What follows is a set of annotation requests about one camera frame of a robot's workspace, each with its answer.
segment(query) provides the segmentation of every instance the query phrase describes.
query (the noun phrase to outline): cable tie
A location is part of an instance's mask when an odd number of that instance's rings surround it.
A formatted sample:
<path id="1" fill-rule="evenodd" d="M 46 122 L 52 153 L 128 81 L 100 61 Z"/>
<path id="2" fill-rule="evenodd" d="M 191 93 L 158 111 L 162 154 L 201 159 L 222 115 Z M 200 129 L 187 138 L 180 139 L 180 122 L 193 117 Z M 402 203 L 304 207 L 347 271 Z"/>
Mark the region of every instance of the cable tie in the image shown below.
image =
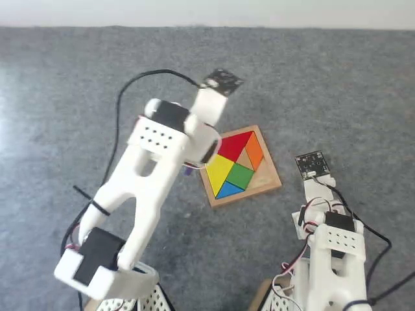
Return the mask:
<path id="1" fill-rule="evenodd" d="M 81 193 L 81 195 L 83 195 L 85 198 L 87 198 L 89 200 L 89 204 L 92 204 L 93 206 L 95 206 L 95 208 L 100 211 L 102 214 L 104 214 L 105 216 L 109 216 L 111 215 L 111 213 L 109 213 L 106 209 L 104 209 L 102 206 L 100 206 L 89 194 L 87 194 L 85 191 L 83 191 L 81 188 L 79 188 L 76 185 L 73 185 L 73 188 L 78 191 L 79 193 Z"/>

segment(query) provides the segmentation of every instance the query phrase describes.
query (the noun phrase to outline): black cable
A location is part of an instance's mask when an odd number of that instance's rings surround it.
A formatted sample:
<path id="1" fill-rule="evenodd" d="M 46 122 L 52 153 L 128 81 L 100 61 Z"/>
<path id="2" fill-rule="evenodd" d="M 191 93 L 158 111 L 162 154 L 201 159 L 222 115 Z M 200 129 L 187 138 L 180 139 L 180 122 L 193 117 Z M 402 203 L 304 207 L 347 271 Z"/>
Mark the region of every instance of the black cable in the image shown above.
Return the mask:
<path id="1" fill-rule="evenodd" d="M 369 300 L 354 300 L 350 301 L 346 306 L 344 306 L 343 311 L 347 311 L 348 308 L 355 306 L 355 305 L 370 305 Z"/>
<path id="2" fill-rule="evenodd" d="M 400 289 L 403 285 L 407 284 L 414 277 L 415 277 L 415 271 L 413 271 L 410 275 L 408 275 L 404 279 L 400 280 L 399 282 L 395 283 L 390 288 L 388 288 L 387 290 L 385 290 L 383 293 L 379 294 L 376 297 L 369 298 L 368 300 L 354 300 L 354 301 L 349 302 L 343 308 L 343 311 L 347 311 L 347 309 L 350 308 L 351 306 L 354 306 L 354 305 L 363 305 L 363 304 L 366 304 L 366 303 L 368 305 L 370 305 L 370 306 L 374 306 L 374 305 L 377 304 L 378 301 L 380 301 L 383 298 L 385 298 L 386 296 L 389 296 L 390 294 L 394 293 L 395 291 L 397 291 L 398 289 Z"/>
<path id="3" fill-rule="evenodd" d="M 386 255 L 386 253 L 388 253 L 388 251 L 390 251 L 390 249 L 392 248 L 392 242 L 384 235 L 382 235 L 381 233 L 377 232 L 375 229 L 371 228 L 368 224 L 366 224 L 359 216 L 357 216 L 350 208 L 349 205 L 346 202 L 346 199 L 344 199 L 342 193 L 337 190 L 336 188 L 334 188 L 331 185 L 327 185 L 325 183 L 321 183 L 317 180 L 317 178 L 313 178 L 314 181 L 316 183 L 319 183 L 320 185 L 326 186 L 328 189 L 330 189 L 331 191 L 333 191 L 335 194 L 337 194 L 338 198 L 340 199 L 340 201 L 343 203 L 344 208 L 346 208 L 348 210 L 348 212 L 351 214 L 352 217 L 354 217 L 355 219 L 359 220 L 362 222 L 363 226 L 369 230 L 371 233 L 373 233 L 375 236 L 381 238 L 382 240 L 384 240 L 388 245 L 384 248 L 384 250 L 382 250 L 382 252 L 380 252 L 380 254 L 378 254 L 378 256 L 375 258 L 375 260 L 372 262 L 372 265 L 370 266 L 368 273 L 366 275 L 366 290 L 369 292 L 369 287 L 370 287 L 370 283 L 372 281 L 372 277 L 373 274 L 375 272 L 375 269 L 377 267 L 377 265 L 379 264 L 379 262 L 381 261 L 381 259 Z"/>
<path id="4" fill-rule="evenodd" d="M 105 170 L 105 173 L 104 173 L 104 177 L 102 178 L 102 181 L 101 181 L 101 186 L 103 184 L 105 184 L 106 180 L 108 179 L 108 175 L 110 173 L 112 163 L 114 162 L 115 154 L 117 153 L 117 149 L 118 149 L 119 116 L 120 116 L 120 111 L 121 111 L 121 99 L 124 95 L 124 92 L 128 89 L 128 87 L 131 86 L 131 84 L 133 84 L 135 81 L 138 81 L 139 79 L 143 78 L 144 76 L 159 75 L 159 74 L 162 74 L 162 73 L 167 73 L 167 74 L 170 74 L 170 75 L 178 76 L 179 78 L 182 78 L 182 79 L 188 81 L 190 84 L 196 86 L 197 88 L 202 88 L 197 82 L 195 82 L 193 79 L 189 78 L 188 76 L 185 76 L 181 73 L 178 73 L 177 71 L 170 70 L 170 69 L 157 69 L 157 70 L 145 71 L 144 73 L 140 73 L 137 76 L 131 78 L 126 84 L 124 84 L 124 86 L 121 88 L 120 92 L 118 93 L 117 102 L 115 103 L 115 139 L 114 139 L 114 144 L 113 144 L 111 155 L 110 155 L 110 160 L 108 161 L 108 164 L 107 164 L 107 167 L 106 167 L 106 170 Z M 88 202 L 87 204 L 85 204 L 85 206 L 81 209 L 81 211 L 77 214 L 75 219 L 72 221 L 72 223 L 67 228 L 67 230 L 65 232 L 65 235 L 62 239 L 62 243 L 60 244 L 60 256 L 61 257 L 65 252 L 65 246 L 66 246 L 66 243 L 67 243 L 67 239 L 71 236 L 72 231 L 77 226 L 77 224 L 79 223 L 79 220 L 85 214 L 85 212 L 88 209 L 90 204 L 91 204 L 91 202 Z M 81 295 L 80 292 L 78 292 L 78 302 L 79 302 L 79 310 L 83 311 L 84 308 L 82 306 L 82 295 Z"/>
<path id="5" fill-rule="evenodd" d="M 78 304 L 79 304 L 79 310 L 83 311 L 84 309 L 84 303 L 82 302 L 82 294 L 81 292 L 78 292 Z"/>

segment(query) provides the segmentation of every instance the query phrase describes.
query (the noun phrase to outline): wooden puzzle board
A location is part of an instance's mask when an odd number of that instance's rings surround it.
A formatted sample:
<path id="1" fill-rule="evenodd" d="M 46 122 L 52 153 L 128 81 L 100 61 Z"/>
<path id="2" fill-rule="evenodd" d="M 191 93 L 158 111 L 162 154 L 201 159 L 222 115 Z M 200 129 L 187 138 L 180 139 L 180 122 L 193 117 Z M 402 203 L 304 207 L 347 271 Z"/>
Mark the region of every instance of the wooden puzzle board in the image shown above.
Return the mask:
<path id="1" fill-rule="evenodd" d="M 218 154 L 200 175 L 212 207 L 281 186 L 256 125 L 223 134 Z"/>

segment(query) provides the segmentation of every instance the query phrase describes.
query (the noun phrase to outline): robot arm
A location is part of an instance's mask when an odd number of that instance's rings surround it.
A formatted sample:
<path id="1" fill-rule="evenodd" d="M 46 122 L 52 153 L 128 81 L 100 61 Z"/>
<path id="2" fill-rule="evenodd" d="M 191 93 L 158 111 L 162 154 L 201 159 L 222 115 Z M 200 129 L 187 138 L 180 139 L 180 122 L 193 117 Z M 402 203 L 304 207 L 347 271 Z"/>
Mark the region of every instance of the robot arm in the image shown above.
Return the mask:
<path id="1" fill-rule="evenodd" d="M 136 198 L 136 219 L 128 239 L 123 241 L 97 228 L 106 219 L 91 204 L 80 221 L 79 252 L 67 249 L 55 269 L 56 278 L 94 299 L 144 297 L 158 282 L 158 274 L 142 263 L 142 256 L 160 218 L 165 201 L 184 163 L 201 167 L 220 147 L 214 129 L 228 95 L 242 80 L 217 69 L 204 81 L 193 107 L 152 99 L 137 121 L 128 146 L 109 180 L 93 201 L 112 213 L 129 198 Z M 156 162 L 144 176 L 149 161 Z"/>
<path id="2" fill-rule="evenodd" d="M 298 289 L 293 291 L 294 300 L 307 311 L 325 310 L 330 305 L 342 310 L 350 301 L 366 299 L 364 227 L 346 216 L 343 204 L 325 186 L 334 187 L 336 181 L 321 152 L 301 155 L 296 162 L 308 203 L 292 217 L 298 238 L 312 234 L 307 239 L 310 258 L 301 259 L 294 269 L 292 284 Z M 369 305 L 350 308 L 370 310 Z"/>

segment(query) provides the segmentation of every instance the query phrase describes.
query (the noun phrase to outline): floor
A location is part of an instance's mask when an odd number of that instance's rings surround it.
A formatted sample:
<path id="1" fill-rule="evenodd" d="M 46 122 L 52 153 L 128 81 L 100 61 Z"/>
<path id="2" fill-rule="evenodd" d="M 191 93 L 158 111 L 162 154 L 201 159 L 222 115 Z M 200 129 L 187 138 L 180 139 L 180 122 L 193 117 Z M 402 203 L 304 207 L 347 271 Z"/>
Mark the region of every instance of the floor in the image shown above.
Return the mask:
<path id="1" fill-rule="evenodd" d="M 177 310 L 246 310 L 262 280 L 302 243 L 294 156 L 322 150 L 349 205 L 394 243 L 370 296 L 414 269 L 415 32 L 233 28 L 0 28 L 0 259 L 4 310 L 77 310 L 53 270 L 62 235 L 99 186 L 113 143 L 118 89 L 171 68 L 201 79 L 224 67 L 246 79 L 218 129 L 259 125 L 283 187 L 221 209 L 200 176 L 180 174 L 143 262 Z M 143 80 L 122 104 L 119 155 L 153 97 L 189 107 L 191 86 Z M 134 202 L 104 228 L 127 237 Z M 366 234 L 368 262 L 383 243 Z M 415 307 L 412 282 L 376 311 Z"/>

